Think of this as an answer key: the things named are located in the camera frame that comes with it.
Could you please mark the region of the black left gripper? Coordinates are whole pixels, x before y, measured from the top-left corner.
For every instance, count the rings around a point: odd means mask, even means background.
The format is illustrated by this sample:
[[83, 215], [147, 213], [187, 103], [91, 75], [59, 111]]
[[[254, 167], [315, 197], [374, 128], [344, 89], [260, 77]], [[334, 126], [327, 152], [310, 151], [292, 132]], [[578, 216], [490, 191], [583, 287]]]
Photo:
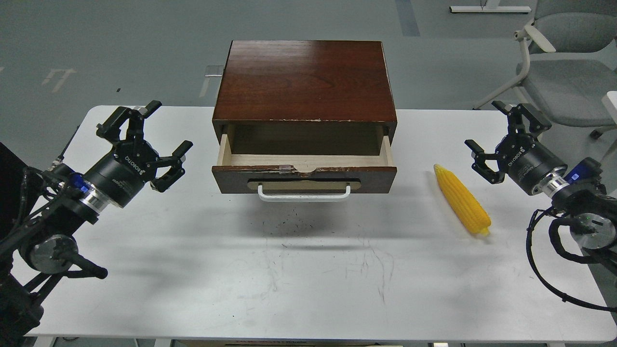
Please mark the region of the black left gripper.
[[[145, 107], [118, 107], [98, 124], [95, 134], [112, 144], [112, 149], [90, 168], [90, 184], [107, 195], [115, 205], [125, 207], [150, 181], [153, 190], [163, 193], [184, 174], [185, 154], [193, 142], [184, 140], [171, 156], [159, 157], [145, 141], [145, 120], [162, 106], [153, 100]], [[121, 126], [128, 121], [125, 138]], [[158, 168], [170, 167], [163, 176], [155, 177]]]

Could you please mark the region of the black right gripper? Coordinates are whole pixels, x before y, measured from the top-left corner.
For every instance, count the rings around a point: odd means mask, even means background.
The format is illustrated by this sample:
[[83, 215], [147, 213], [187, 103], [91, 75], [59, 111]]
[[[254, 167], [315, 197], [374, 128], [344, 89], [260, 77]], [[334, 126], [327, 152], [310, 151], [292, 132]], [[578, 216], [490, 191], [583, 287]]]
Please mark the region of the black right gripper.
[[[508, 134], [496, 146], [496, 153], [486, 153], [476, 141], [465, 140], [474, 159], [471, 167], [490, 184], [501, 184], [507, 174], [527, 195], [537, 195], [545, 176], [563, 174], [568, 167], [537, 139], [552, 123], [530, 103], [507, 105], [495, 100], [492, 105], [507, 117]], [[491, 169], [488, 160], [497, 161], [499, 170]]]

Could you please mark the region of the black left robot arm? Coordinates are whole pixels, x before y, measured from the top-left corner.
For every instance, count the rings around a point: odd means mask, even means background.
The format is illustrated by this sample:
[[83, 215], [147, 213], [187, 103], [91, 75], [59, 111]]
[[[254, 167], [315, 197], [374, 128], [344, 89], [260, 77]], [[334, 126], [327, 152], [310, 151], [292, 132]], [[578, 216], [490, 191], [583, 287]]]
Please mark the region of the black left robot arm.
[[145, 120], [161, 102], [118, 107], [95, 134], [111, 150], [87, 172], [74, 171], [60, 154], [41, 171], [25, 165], [7, 148], [2, 157], [11, 182], [3, 185], [12, 207], [1, 226], [1, 345], [14, 347], [40, 324], [42, 302], [63, 278], [105, 279], [108, 270], [79, 252], [74, 233], [94, 224], [110, 204], [123, 208], [145, 184], [164, 192], [185, 174], [183, 161], [192, 147], [185, 140], [167, 157], [145, 140]]

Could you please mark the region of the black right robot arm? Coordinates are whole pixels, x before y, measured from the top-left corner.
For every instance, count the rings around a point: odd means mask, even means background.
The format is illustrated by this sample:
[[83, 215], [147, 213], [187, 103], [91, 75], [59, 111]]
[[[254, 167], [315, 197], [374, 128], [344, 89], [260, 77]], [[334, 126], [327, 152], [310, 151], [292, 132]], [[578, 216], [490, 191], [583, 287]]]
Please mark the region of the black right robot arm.
[[492, 105], [507, 117], [507, 134], [487, 153], [474, 140], [472, 169], [490, 184], [509, 176], [527, 195], [540, 193], [562, 217], [550, 225], [549, 236], [557, 254], [580, 264], [600, 264], [616, 272], [616, 200], [600, 182], [600, 163], [585, 158], [568, 170], [566, 163], [542, 145], [540, 134], [551, 122], [529, 103]]

